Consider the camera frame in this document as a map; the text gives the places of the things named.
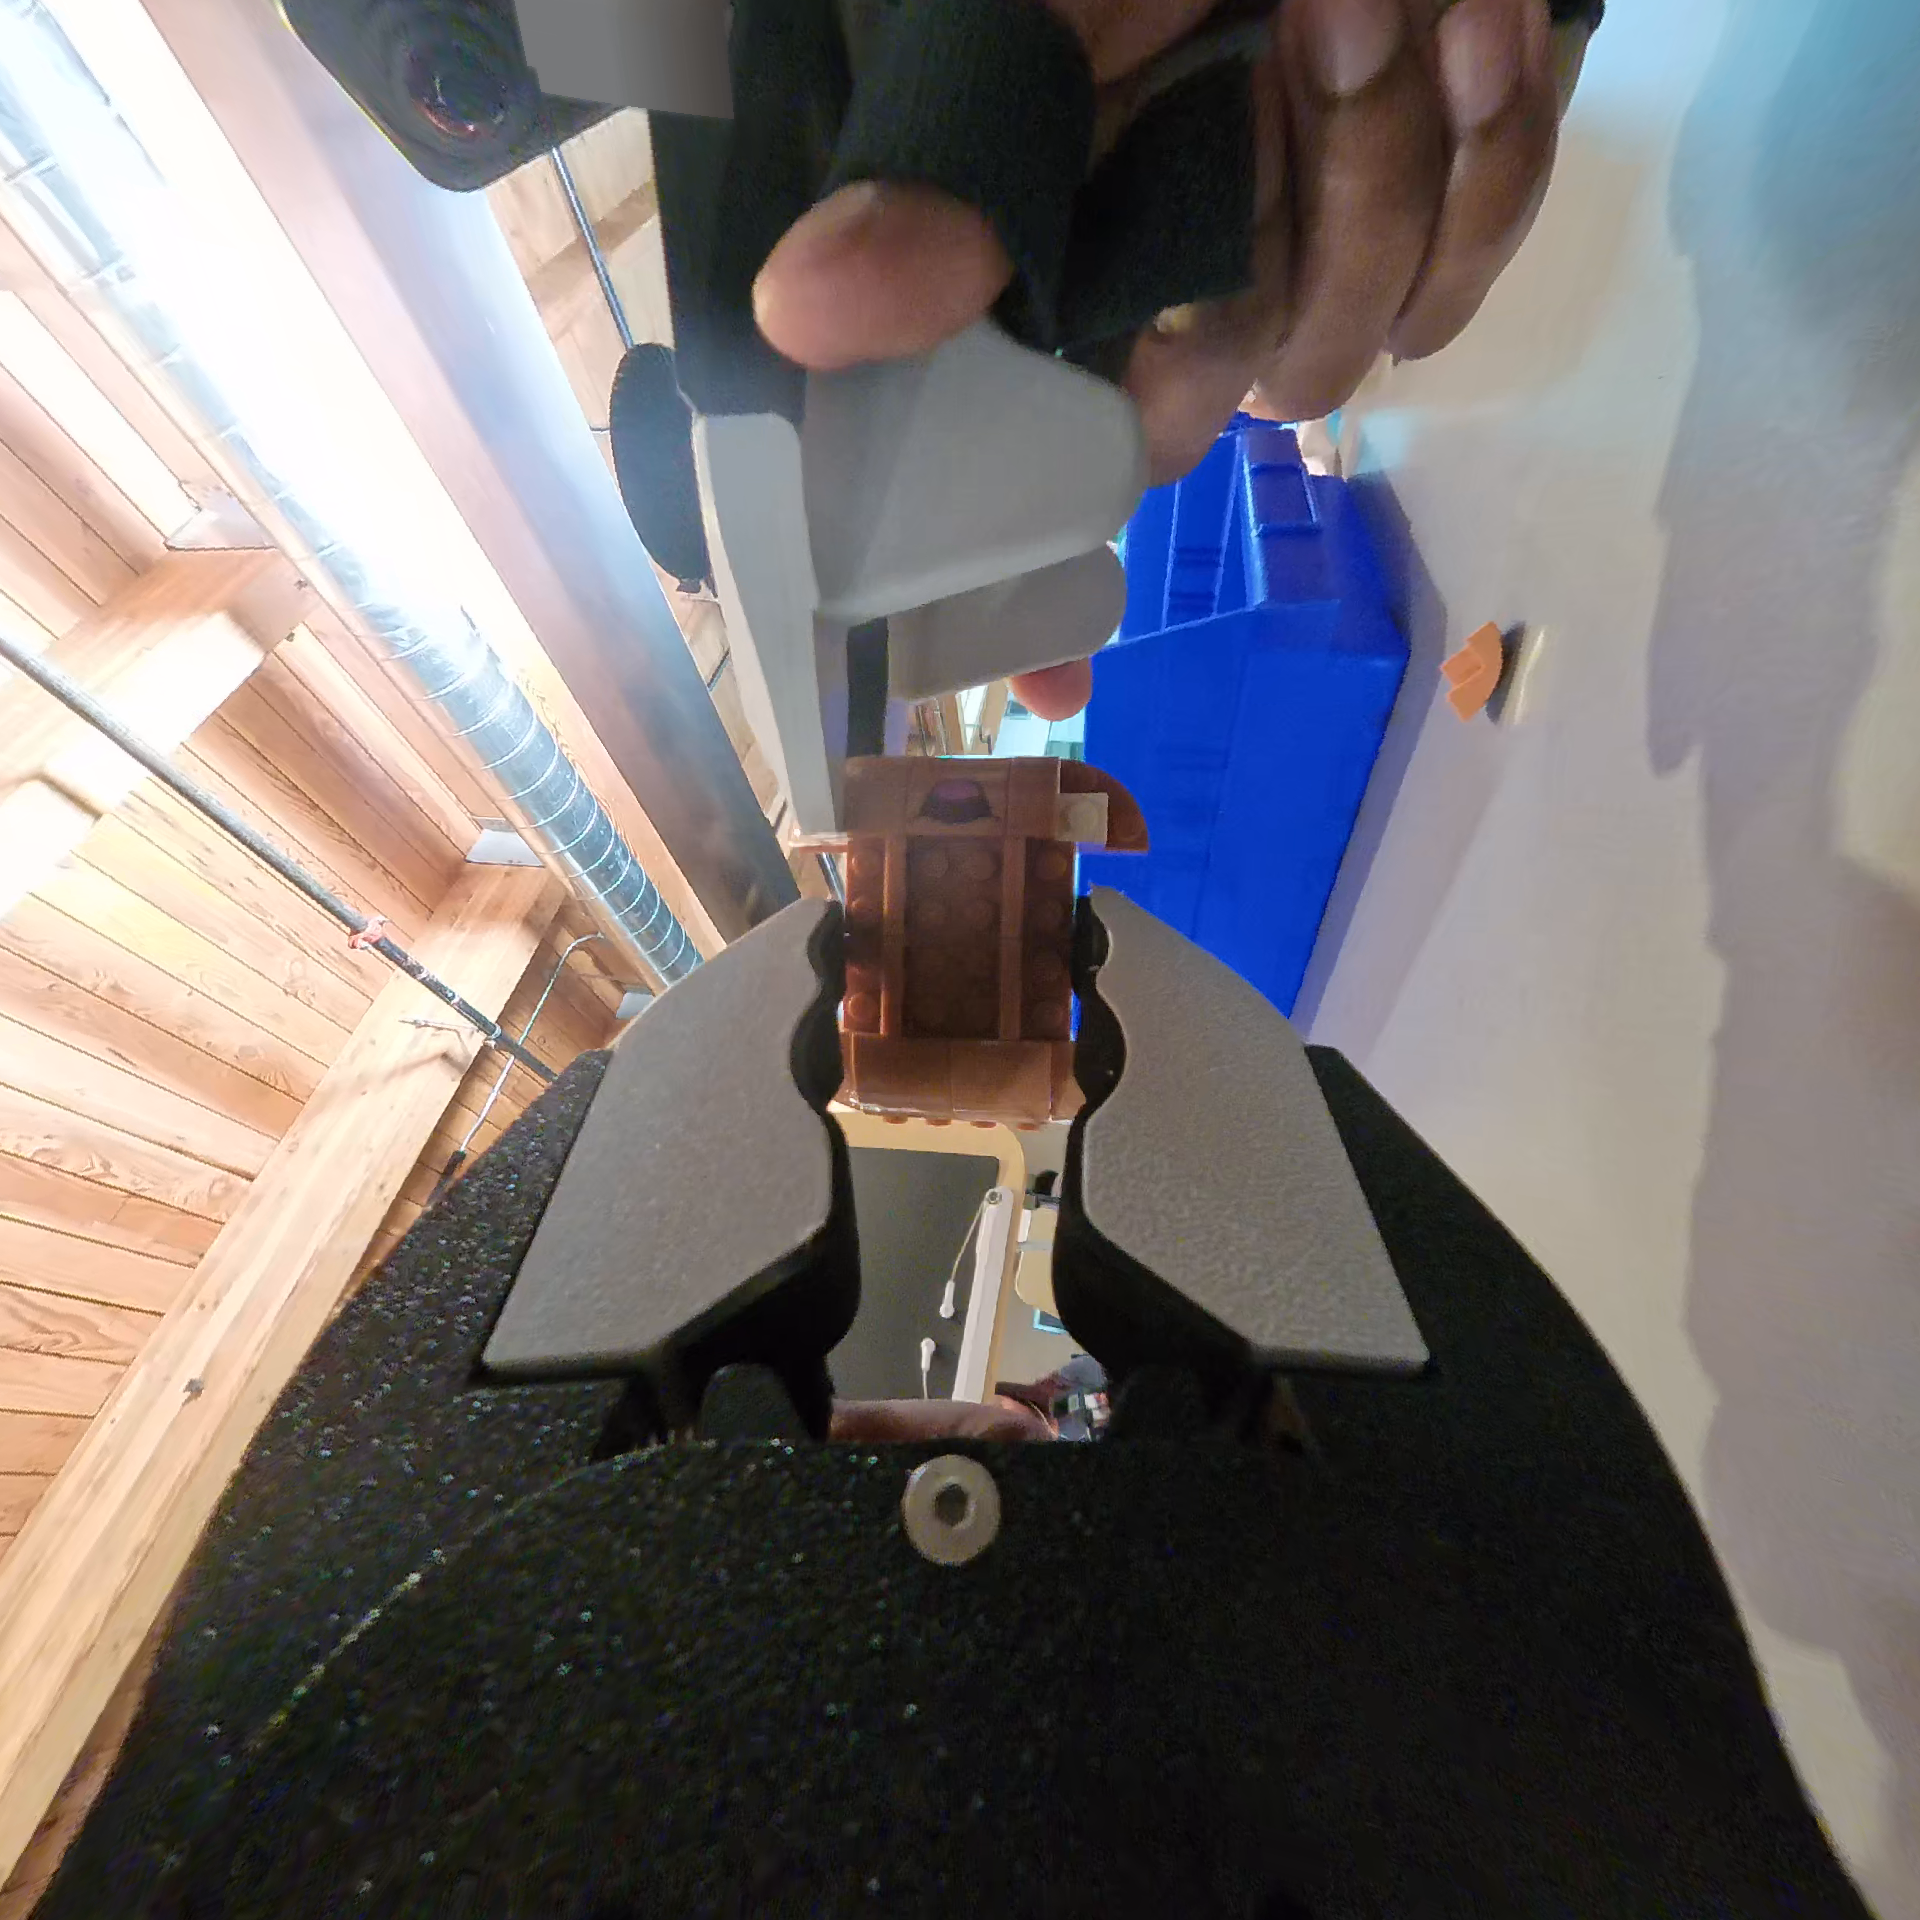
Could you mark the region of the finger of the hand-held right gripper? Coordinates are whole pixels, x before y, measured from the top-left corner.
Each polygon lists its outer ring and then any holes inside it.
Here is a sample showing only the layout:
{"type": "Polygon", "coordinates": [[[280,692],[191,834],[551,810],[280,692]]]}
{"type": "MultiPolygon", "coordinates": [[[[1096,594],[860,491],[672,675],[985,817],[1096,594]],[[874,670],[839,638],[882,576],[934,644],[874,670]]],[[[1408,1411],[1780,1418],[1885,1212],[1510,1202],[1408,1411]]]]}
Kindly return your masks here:
{"type": "Polygon", "coordinates": [[[885,625],[893,700],[1089,661],[1116,634],[1112,542],[1148,459],[1106,378],[982,321],[810,373],[801,457],[820,613],[885,625]]]}
{"type": "Polygon", "coordinates": [[[860,631],[839,590],[854,560],[860,444],[843,420],[806,433],[780,412],[704,412],[691,464],[741,702],[789,806],[789,841],[832,862],[846,899],[860,631]]]}

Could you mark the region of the metal ceiling pipe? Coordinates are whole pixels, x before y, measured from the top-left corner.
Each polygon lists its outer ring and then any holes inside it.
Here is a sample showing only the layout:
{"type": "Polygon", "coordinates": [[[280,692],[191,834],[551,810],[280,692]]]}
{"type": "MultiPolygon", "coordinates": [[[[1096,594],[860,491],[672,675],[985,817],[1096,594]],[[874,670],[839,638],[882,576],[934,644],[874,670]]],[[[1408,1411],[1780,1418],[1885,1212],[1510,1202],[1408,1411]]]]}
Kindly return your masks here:
{"type": "Polygon", "coordinates": [[[226,834],[240,851],[249,851],[257,864],[276,874],[290,891],[310,901],[329,923],[342,927],[348,947],[371,951],[383,964],[394,972],[417,984],[434,1001],[473,1030],[493,1051],[499,1051],[508,1063],[533,1073],[537,1085],[556,1085],[559,1072],[543,1063],[537,1055],[513,1038],[493,1016],[478,1011],[468,997],[460,997],[445,977],[427,971],[412,951],[394,942],[386,935],[383,916],[367,916],[364,910],[352,908],[334,889],[325,889],[317,874],[310,874],[299,862],[294,862],[276,841],[263,834],[251,829],[232,806],[226,806],[205,785],[191,781],[173,761],[156,750],[148,739],[131,731],[120,719],[107,712],[107,706],[81,690],[69,671],[53,665],[42,657],[32,657],[21,644],[4,638],[4,661],[21,671],[42,694],[59,702],[72,719],[77,719],[88,731],[95,731],[105,743],[118,753],[131,759],[149,781],[170,789],[182,806],[202,817],[207,826],[226,834]]]}

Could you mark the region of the small brown lego piece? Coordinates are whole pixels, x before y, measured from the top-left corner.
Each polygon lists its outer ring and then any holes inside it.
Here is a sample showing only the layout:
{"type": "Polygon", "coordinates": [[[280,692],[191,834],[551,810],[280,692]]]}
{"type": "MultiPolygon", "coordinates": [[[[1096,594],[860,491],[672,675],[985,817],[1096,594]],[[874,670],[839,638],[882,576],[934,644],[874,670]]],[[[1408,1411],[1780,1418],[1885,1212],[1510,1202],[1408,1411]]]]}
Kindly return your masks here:
{"type": "Polygon", "coordinates": [[[1442,694],[1451,719],[1497,719],[1519,670],[1522,641],[1522,625],[1503,626],[1495,621],[1485,621],[1461,638],[1461,644],[1442,661],[1442,694]]]}

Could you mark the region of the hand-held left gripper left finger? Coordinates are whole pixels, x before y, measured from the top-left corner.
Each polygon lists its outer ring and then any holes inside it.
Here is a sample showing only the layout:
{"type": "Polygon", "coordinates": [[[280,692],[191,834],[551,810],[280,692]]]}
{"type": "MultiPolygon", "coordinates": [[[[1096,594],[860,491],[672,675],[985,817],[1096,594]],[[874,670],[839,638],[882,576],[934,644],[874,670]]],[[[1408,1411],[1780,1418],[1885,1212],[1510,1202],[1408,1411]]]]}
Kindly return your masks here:
{"type": "Polygon", "coordinates": [[[853,1167],[828,1118],[843,938],[837,901],[788,903],[624,1033],[482,1379],[704,1392],[756,1364],[828,1392],[854,1319],[853,1167]]]}

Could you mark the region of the silver ventilation duct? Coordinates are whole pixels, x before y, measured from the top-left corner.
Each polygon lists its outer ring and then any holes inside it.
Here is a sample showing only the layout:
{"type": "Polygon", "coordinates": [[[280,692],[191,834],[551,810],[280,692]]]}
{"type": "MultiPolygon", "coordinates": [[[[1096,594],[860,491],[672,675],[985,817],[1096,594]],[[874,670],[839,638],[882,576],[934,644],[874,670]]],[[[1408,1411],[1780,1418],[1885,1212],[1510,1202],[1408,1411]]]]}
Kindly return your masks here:
{"type": "Polygon", "coordinates": [[[282,350],[262,342],[267,318],[254,300],[238,304],[238,321],[216,313],[219,259],[118,113],[96,132],[72,109],[44,146],[42,176],[62,179],[48,197],[62,201],[102,300],[245,504],[290,536],[612,947],[666,986],[703,966],[691,935],[469,613],[398,551],[401,523],[371,508],[364,464],[313,404],[317,376],[294,373],[282,350]]]}

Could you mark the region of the large blue plastic bin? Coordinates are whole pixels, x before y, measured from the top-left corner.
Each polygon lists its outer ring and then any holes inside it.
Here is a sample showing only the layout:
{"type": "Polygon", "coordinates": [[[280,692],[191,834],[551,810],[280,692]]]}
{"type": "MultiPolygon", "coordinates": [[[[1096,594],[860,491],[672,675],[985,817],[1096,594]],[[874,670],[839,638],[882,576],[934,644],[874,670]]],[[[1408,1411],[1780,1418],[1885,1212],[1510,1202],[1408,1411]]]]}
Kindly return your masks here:
{"type": "Polygon", "coordinates": [[[1409,646],[1362,513],[1291,427],[1236,415],[1120,531],[1126,607],[1089,661],[1084,761],[1148,848],[1112,889],[1291,1011],[1409,646]]]}

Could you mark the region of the brown lego assembly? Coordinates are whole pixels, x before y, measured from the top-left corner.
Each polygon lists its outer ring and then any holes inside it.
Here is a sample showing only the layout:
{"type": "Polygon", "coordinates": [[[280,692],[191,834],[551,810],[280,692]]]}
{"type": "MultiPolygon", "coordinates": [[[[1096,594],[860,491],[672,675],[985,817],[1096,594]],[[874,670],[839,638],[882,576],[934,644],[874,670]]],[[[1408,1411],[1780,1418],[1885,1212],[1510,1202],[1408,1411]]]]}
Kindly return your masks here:
{"type": "Polygon", "coordinates": [[[1135,798],[1071,759],[853,759],[843,785],[843,1105],[887,1119],[1071,1119],[1073,874],[1135,854],[1135,798]]]}

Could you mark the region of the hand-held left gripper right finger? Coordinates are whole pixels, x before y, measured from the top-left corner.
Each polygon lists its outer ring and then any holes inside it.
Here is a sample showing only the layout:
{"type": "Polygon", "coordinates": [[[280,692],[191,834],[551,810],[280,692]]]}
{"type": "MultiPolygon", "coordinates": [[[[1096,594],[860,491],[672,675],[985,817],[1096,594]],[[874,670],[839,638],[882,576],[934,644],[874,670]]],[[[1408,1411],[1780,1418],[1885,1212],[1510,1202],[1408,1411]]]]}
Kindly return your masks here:
{"type": "Polygon", "coordinates": [[[1076,903],[1073,993],[1065,1328],[1104,1374],[1424,1371],[1424,1332],[1284,1011],[1112,889],[1076,903]]]}

